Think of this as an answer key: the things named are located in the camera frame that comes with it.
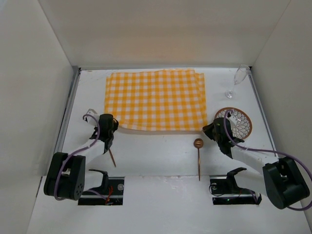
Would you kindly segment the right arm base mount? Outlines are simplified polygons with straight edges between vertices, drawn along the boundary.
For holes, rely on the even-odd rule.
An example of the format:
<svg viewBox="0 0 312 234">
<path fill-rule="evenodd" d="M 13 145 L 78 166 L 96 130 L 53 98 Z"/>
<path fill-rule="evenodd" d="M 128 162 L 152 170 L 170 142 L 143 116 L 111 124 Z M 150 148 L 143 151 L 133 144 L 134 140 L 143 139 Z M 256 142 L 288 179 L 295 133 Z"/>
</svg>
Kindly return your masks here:
<svg viewBox="0 0 312 234">
<path fill-rule="evenodd" d="M 214 205 L 259 205 L 262 201 L 261 194 L 239 188 L 226 176 L 211 176 L 209 192 Z"/>
</svg>

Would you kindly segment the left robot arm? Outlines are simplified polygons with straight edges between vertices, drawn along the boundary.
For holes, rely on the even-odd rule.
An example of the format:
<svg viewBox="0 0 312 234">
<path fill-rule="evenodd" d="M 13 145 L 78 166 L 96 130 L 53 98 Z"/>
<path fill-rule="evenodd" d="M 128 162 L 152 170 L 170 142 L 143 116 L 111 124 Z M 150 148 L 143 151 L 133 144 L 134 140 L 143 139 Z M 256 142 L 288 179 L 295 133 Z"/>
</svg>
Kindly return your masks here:
<svg viewBox="0 0 312 234">
<path fill-rule="evenodd" d="M 111 151 L 119 122 L 112 114 L 95 115 L 90 112 L 83 116 L 83 120 L 94 125 L 94 132 L 87 142 L 72 153 L 54 153 L 50 163 L 43 192 L 58 201 L 77 201 L 83 192 L 100 195 L 95 189 L 106 190 L 108 185 L 107 172 L 87 165 Z"/>
</svg>

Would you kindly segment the yellow white checkered cloth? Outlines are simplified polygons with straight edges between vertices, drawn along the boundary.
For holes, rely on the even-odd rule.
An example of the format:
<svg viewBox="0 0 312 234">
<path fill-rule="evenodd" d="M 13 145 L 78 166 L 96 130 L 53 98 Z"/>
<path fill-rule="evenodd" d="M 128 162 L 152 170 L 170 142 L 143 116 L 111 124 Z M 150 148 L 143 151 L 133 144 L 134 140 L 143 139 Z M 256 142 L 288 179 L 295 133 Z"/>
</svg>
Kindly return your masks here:
<svg viewBox="0 0 312 234">
<path fill-rule="evenodd" d="M 204 74 L 114 72 L 106 78 L 104 112 L 129 130 L 200 131 L 208 124 Z"/>
</svg>

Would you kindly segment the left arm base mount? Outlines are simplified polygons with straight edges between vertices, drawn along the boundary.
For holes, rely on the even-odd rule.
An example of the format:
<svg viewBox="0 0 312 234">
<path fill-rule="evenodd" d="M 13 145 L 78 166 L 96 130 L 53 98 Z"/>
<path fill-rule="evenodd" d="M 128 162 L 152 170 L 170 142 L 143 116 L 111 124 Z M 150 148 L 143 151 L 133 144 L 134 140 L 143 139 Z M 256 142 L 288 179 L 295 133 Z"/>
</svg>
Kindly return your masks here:
<svg viewBox="0 0 312 234">
<path fill-rule="evenodd" d="M 93 192 L 83 192 L 79 206 L 121 206 L 123 205 L 124 177 L 110 177 L 107 186 L 92 188 Z"/>
</svg>

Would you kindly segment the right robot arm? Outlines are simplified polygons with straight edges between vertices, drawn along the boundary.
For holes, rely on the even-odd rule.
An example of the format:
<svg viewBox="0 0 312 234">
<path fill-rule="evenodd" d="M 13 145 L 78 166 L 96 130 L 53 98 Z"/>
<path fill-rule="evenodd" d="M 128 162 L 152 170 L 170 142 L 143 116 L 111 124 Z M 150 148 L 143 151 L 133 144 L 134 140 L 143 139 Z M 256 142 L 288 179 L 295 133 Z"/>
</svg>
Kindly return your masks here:
<svg viewBox="0 0 312 234">
<path fill-rule="evenodd" d="M 240 161 L 257 173 L 248 173 L 246 168 L 234 172 L 239 187 L 265 195 L 278 209 L 293 210 L 293 204 L 310 196 L 310 190 L 298 165 L 311 175 L 309 169 L 297 158 L 274 150 L 242 146 L 242 139 L 234 137 L 231 120 L 219 117 L 202 128 L 203 133 L 215 141 L 220 151 L 229 158 Z"/>
</svg>

